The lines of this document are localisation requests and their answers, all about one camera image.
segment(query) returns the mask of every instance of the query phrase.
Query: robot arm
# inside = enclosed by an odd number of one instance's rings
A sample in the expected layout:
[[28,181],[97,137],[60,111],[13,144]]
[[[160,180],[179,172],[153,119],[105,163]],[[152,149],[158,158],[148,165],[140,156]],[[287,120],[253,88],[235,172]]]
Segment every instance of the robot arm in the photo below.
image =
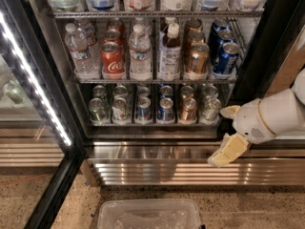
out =
[[291,89],[255,99],[243,106],[230,106],[220,113],[233,120],[235,135],[225,135],[220,148],[208,162],[222,167],[236,160],[251,144],[275,139],[294,130],[305,130],[305,69]]

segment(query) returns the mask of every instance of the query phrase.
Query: led light strip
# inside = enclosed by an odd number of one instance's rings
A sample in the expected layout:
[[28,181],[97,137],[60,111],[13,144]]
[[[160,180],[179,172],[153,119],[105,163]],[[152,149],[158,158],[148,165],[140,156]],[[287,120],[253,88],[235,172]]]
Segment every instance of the led light strip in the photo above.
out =
[[29,82],[35,87],[36,93],[41,97],[41,102],[45,106],[47,113],[51,117],[51,121],[55,124],[56,129],[57,129],[58,133],[60,134],[60,136],[63,138],[65,144],[68,146],[71,146],[71,140],[69,139],[67,133],[64,130],[64,127],[62,126],[58,117],[56,116],[56,113],[55,113],[54,109],[52,108],[50,102],[48,101],[47,97],[45,96],[44,91],[40,87],[40,84],[39,84],[37,78],[33,74],[30,65],[28,64],[24,54],[22,53],[21,49],[19,48],[13,34],[11,33],[11,31],[8,27],[8,24],[6,23],[6,21],[4,19],[4,15],[1,11],[0,11],[0,24],[2,25],[2,27],[4,29],[4,33],[3,33],[4,37],[9,39],[9,41],[11,42],[12,47],[13,47],[13,52],[15,53],[15,55],[17,55],[19,57],[19,59],[22,62],[21,68],[28,73],[28,75],[30,77]]

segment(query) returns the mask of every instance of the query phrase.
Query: beverage cooler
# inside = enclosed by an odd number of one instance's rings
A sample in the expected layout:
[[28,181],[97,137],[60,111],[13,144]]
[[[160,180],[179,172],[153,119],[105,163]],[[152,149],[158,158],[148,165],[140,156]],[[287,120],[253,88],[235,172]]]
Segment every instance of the beverage cooler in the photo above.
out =
[[[1,53],[65,154],[29,226],[51,225],[78,169],[91,186],[304,184],[302,130],[249,145],[224,167],[208,162],[235,134],[222,108],[293,85],[304,66],[304,0],[0,4]],[[132,31],[149,38],[145,52]],[[87,48],[75,46],[82,38]]]

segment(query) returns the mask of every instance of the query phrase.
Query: refrigerator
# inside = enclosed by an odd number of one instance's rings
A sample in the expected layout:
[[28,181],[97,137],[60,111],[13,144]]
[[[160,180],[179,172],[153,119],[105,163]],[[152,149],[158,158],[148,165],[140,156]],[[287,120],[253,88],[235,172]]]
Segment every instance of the refrigerator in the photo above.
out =
[[[78,11],[62,11],[52,0],[0,1],[1,54],[64,154],[27,227],[51,227],[79,170],[91,186],[304,184],[302,131],[253,145],[233,163],[215,168],[207,159],[226,133],[235,133],[231,120],[219,116],[214,124],[204,124],[198,118],[186,125],[179,122],[175,109],[173,123],[157,121],[159,84],[170,83],[174,95],[183,84],[196,90],[213,84],[223,107],[243,105],[291,87],[304,66],[304,51],[299,49],[304,41],[304,0],[263,0],[250,12],[237,10],[234,0],[214,11],[165,10],[163,0],[153,0],[150,10],[127,10],[126,3],[115,0],[114,10],[96,11],[89,1],[78,0]],[[189,18],[200,18],[206,38],[215,18],[229,20],[241,48],[232,77],[191,80],[181,74],[170,82],[160,79],[157,35],[161,17],[169,16],[178,19],[180,36]],[[152,121],[145,124],[136,121],[135,101],[137,85],[143,82],[128,73],[114,81],[105,76],[76,77],[64,42],[65,26],[75,18],[90,19],[101,40],[109,19],[120,18],[129,32],[134,17],[149,18],[152,25],[153,70],[152,78],[145,81],[152,91]],[[117,84],[131,89],[130,122],[117,124],[110,117],[109,122],[97,125],[89,111],[92,89],[103,85],[112,95]]]

